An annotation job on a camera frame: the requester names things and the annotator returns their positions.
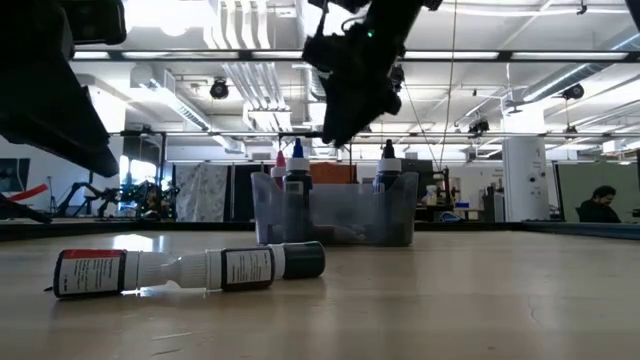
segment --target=table surface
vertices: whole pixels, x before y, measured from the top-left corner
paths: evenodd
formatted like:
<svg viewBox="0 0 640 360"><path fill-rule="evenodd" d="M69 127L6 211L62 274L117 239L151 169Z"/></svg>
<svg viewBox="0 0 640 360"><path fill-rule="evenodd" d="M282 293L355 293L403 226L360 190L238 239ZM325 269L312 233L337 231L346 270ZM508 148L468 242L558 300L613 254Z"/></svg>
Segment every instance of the table surface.
<svg viewBox="0 0 640 360"><path fill-rule="evenodd" d="M174 255L253 233L107 234L0 243L0 349L22 359L637 359L640 243L525 232L416 233L330 248L318 279L265 291L167 285L56 301L65 248Z"/></svg>

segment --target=ceiling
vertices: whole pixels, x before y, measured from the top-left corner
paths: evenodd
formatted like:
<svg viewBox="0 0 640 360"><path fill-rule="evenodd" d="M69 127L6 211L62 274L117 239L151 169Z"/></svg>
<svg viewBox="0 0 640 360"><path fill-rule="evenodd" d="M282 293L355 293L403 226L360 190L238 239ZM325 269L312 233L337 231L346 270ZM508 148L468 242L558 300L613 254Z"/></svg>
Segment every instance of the ceiling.
<svg viewBox="0 0 640 360"><path fill-rule="evenodd" d="M296 0L267 2L267 37L270 45L277 49L299 49L303 33L315 31L319 11ZM125 43L117 48L125 50L207 49L203 40L203 24L206 24L207 2L162 0L129 0L127 9L137 4L137 10L128 12L128 25L133 25ZM253 24L257 24L256 5L250 2ZM604 50L607 43L618 34L632 31L631 16L626 13L624 0L589 0L589 11L577 15L578 0L445 0L437 12L423 9L407 41L410 50L418 49L482 49L482 50ZM237 37L242 28L241 3L237 4ZM222 4L221 26L230 21L226 16L229 3ZM190 19L180 36L168 36L161 29L177 18ZM332 7L325 32L339 29L340 24L351 15ZM254 26L255 42L258 30ZM242 120L245 100L233 81L228 79L230 94L225 100L214 100L209 88L214 78L227 77L220 63L153 62L154 73L170 71L176 78L176 92L186 98L198 111L206 115L218 130L250 130ZM276 62L281 93L291 111L294 127L318 124L322 119L322 104L307 92L309 68L300 62ZM534 85L566 64L514 63L507 67L499 63L406 63L406 84L400 93L403 107L397 116L384 115L372 124L374 132L419 131L418 122L425 131L454 131L459 126L466 131L472 118L465 118L470 110L485 102L488 96L505 94L509 89L522 89ZM589 117L606 114L619 106L640 99L640 83L629 81L640 73L640 63L614 65L596 74L581 84L585 88L583 99L571 100L547 98L540 103L545 108L547 130L561 131L567 122L573 123ZM628 84L612 91L619 84ZM447 94L451 87L451 97ZM189 129L183 118L157 99L143 96L142 89L127 89L131 104L127 112L127 123L146 123L158 131L184 131ZM491 100L483 106L482 116L491 124L492 130L500 130L502 111L500 101ZM640 120L633 108L624 116L612 117L593 123L588 132L604 132ZM359 141L371 142L371 139ZM424 142L412 138L406 142ZM585 144L598 144L601 139L591 139Z"/></svg>

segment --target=person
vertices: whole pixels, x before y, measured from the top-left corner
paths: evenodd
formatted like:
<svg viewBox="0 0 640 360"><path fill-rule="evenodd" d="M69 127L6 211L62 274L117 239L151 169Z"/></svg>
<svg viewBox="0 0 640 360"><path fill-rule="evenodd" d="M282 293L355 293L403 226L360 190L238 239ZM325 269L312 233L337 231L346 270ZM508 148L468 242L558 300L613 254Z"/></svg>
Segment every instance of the person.
<svg viewBox="0 0 640 360"><path fill-rule="evenodd" d="M578 208L580 222L619 223L618 214L611 208L616 197L616 189L603 185L593 191L591 199Z"/></svg>

